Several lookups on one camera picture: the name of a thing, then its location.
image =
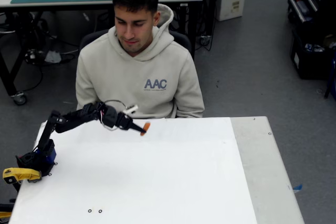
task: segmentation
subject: black office chair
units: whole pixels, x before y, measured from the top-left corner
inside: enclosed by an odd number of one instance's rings
[[[85,35],[84,38],[81,40],[79,45],[79,51],[81,51],[86,45],[90,44],[94,40],[98,39],[100,36],[106,34],[109,30],[102,30],[97,31],[92,34]],[[174,37],[174,41],[180,44],[182,47],[187,49],[191,53],[191,42],[188,37],[184,34],[179,34],[176,31],[169,31],[169,33]]]

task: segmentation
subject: man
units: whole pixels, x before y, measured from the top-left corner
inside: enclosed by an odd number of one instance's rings
[[[77,109],[119,100],[134,118],[199,118],[203,98],[190,53],[169,34],[172,10],[158,0],[113,0],[115,26],[80,53]],[[118,102],[108,102],[117,111]]]

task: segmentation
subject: caster wheel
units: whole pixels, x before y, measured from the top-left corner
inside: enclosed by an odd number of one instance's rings
[[[13,98],[13,101],[16,105],[20,106],[27,103],[27,97],[24,94],[22,94],[19,96],[15,96]]]

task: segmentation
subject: white paper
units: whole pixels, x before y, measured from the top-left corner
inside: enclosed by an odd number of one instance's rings
[[[53,133],[58,165],[23,183],[10,224],[257,223],[229,118],[149,121]]]

